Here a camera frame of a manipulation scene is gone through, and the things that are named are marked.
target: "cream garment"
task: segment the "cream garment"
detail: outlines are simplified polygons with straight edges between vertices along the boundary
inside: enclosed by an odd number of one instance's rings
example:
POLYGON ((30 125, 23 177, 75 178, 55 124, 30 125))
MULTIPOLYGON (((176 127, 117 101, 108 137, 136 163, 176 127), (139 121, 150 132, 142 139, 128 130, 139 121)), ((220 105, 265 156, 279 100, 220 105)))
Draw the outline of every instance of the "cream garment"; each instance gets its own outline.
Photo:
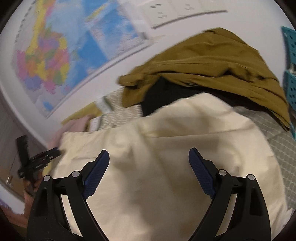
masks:
MULTIPOLYGON (((53 177, 81 170, 105 149, 110 164, 87 203, 109 240, 188 241, 211 202, 188 162, 192 147, 231 175, 256 176, 275 237, 287 214, 276 158, 250 119, 207 93, 121 127, 66 133, 61 145, 66 153, 53 177)), ((63 197, 69 224, 79 233, 66 200, 63 197)), ((220 233, 227 228, 234 202, 232 197, 220 233)))

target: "pink fabric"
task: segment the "pink fabric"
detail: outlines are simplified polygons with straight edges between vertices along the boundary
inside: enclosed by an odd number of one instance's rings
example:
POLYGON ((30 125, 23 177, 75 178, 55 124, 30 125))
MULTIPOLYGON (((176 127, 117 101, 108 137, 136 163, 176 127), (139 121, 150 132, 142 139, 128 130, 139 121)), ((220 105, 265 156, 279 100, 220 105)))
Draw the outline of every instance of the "pink fabric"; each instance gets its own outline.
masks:
POLYGON ((65 132, 84 132, 87 122, 91 119, 91 115, 87 115, 78 120, 68 121, 61 129, 59 129, 48 144, 48 149, 60 146, 61 139, 65 132))

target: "world map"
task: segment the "world map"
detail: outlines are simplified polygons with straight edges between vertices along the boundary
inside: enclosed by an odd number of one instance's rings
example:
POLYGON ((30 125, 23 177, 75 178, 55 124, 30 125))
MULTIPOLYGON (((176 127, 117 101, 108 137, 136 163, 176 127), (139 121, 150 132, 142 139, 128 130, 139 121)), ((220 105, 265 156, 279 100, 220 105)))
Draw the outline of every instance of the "world map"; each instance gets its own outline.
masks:
POLYGON ((48 117, 80 83, 143 42, 116 0, 35 0, 22 21, 12 65, 48 117))

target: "gray checkered bedding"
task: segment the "gray checkered bedding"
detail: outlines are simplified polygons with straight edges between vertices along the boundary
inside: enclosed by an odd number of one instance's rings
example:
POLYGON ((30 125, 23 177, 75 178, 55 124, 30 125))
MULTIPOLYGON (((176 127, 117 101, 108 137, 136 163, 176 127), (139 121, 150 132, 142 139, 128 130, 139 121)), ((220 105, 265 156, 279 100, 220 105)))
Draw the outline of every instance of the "gray checkered bedding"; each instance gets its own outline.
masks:
POLYGON ((284 131, 269 114, 242 106, 234 110, 250 118, 260 128, 272 148, 284 178, 288 208, 296 209, 296 141, 290 132, 284 131))

